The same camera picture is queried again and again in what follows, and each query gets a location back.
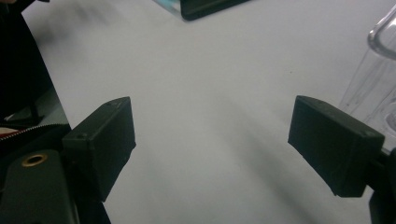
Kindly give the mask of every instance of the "white surface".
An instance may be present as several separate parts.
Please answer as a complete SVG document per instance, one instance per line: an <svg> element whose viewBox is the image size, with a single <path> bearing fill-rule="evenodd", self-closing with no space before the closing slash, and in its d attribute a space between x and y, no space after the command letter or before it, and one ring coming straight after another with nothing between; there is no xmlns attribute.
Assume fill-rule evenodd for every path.
<svg viewBox="0 0 396 224"><path fill-rule="evenodd" d="M113 223L370 223L288 145L294 98L338 105L393 1L253 0L184 22L150 0L25 13L70 124L131 96Z"/></svg>

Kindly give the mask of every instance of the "brass screw hole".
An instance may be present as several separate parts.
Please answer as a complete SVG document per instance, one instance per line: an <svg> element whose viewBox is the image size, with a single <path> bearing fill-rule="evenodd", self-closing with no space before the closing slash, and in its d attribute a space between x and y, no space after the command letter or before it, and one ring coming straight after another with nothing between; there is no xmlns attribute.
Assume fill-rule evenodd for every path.
<svg viewBox="0 0 396 224"><path fill-rule="evenodd" d="M36 166L36 165L40 164L41 162L46 161L47 158L48 158L47 154L36 154L36 155L26 158L22 162L22 166L23 167Z"/></svg>

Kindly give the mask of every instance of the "white table surface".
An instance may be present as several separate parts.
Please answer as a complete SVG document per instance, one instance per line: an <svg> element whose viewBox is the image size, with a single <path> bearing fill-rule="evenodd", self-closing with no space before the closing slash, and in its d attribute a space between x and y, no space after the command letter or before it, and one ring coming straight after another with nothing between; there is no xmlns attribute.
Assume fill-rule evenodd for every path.
<svg viewBox="0 0 396 224"><path fill-rule="evenodd" d="M338 105L390 0L252 0L184 22L150 0L24 12L72 127L130 96L113 223L370 223L288 143L295 96Z"/></svg>

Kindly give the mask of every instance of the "clear glass container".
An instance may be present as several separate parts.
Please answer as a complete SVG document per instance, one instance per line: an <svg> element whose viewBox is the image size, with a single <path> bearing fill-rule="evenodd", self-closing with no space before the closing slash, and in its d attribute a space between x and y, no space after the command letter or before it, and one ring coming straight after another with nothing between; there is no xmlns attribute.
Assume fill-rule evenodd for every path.
<svg viewBox="0 0 396 224"><path fill-rule="evenodd" d="M386 136L396 147L396 6L368 35L365 53L339 108Z"/></svg>

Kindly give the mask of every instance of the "black object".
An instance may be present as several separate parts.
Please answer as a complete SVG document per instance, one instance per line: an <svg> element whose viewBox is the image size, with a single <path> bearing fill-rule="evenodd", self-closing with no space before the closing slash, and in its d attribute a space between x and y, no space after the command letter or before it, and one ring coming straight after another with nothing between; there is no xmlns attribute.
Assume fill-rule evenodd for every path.
<svg viewBox="0 0 396 224"><path fill-rule="evenodd" d="M0 119L26 106L32 117L23 124L37 125L35 100L52 87L50 75L22 16L33 0L0 4Z"/></svg>
<svg viewBox="0 0 396 224"><path fill-rule="evenodd" d="M289 143L341 197L361 197L366 185L374 224L396 221L396 150L385 136L323 101L297 96Z"/></svg>
<svg viewBox="0 0 396 224"><path fill-rule="evenodd" d="M71 132L50 125L0 139L1 169L8 167L0 220L109 224L102 202L135 146L129 97L100 106Z"/></svg>
<svg viewBox="0 0 396 224"><path fill-rule="evenodd" d="M129 98L110 101L63 138L64 155L89 180L95 198L104 202L129 160L134 122Z"/></svg>
<svg viewBox="0 0 396 224"><path fill-rule="evenodd" d="M59 153L41 150L8 167L0 216L7 224L78 224Z"/></svg>
<svg viewBox="0 0 396 224"><path fill-rule="evenodd" d="M181 16L193 21L248 0L180 0Z"/></svg>
<svg viewBox="0 0 396 224"><path fill-rule="evenodd" d="M10 129L23 129L23 128L31 128L38 125L41 120L43 120L44 116L38 115L37 107L35 103L31 103L29 105L30 116L24 119L9 119L3 120L0 122L0 127L10 128Z"/></svg>

